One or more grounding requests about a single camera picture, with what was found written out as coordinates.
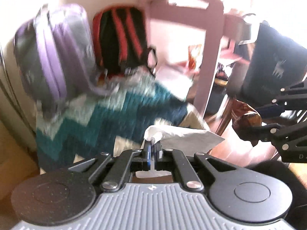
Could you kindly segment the red black backpack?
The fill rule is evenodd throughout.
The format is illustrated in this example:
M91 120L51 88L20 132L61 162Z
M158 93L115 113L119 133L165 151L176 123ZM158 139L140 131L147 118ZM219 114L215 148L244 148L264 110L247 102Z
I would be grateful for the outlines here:
M155 76L155 67L149 66L149 56L158 63L156 49L147 44L143 10L133 5L110 6L93 18L93 45L97 65L102 76L130 76L138 67L145 67Z

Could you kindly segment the purple grey backpack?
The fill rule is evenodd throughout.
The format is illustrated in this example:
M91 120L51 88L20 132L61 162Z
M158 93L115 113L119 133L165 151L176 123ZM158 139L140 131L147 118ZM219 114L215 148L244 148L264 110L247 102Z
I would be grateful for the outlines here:
M78 4L41 7L15 33L14 55L26 93L46 119L62 113L82 94L108 97L119 83L97 85L91 29L85 9Z

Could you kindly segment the dark teal deer trash bin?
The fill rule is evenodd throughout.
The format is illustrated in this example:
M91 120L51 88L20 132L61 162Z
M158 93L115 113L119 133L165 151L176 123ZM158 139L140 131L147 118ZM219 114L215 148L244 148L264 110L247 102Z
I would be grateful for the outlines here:
M257 107L271 103L280 89L303 80L306 49L261 23L240 99Z

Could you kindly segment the small bin with purple trash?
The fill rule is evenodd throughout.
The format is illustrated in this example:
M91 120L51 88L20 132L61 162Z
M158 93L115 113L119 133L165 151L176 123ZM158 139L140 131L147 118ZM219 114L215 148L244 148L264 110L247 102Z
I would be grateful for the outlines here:
M223 102L226 94L226 86L229 81L229 76L223 64L218 63L218 69L215 74L213 87L209 97L206 113L213 115L217 113Z

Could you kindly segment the small brown snack wrapper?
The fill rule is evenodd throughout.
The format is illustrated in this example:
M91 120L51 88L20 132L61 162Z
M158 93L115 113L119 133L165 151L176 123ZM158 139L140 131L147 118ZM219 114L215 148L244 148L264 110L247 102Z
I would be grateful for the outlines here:
M244 141L249 141L252 146L256 146L259 139L253 136L251 128L262 126L260 114L247 103L233 99L231 118L232 128L239 138Z

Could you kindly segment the zigzag teal white quilt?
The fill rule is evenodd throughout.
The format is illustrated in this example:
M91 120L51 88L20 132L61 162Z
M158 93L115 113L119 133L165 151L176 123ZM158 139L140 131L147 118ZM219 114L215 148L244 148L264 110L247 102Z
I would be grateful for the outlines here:
M207 130L195 107L181 101L146 74L122 81L106 98L82 95L52 120L36 118L37 158L41 172L106 152L113 156L138 149L151 125Z

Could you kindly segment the dark wooden chair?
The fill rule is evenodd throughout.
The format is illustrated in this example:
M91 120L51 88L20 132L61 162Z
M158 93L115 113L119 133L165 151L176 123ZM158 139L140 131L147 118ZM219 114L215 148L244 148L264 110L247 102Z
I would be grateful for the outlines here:
M231 118L232 102L233 98L226 93L219 111L214 115L205 115L210 130L224 138L224 141L210 150L209 154L239 165L273 158L277 151L270 143L260 142L257 146L252 146L250 142L241 140L235 133Z

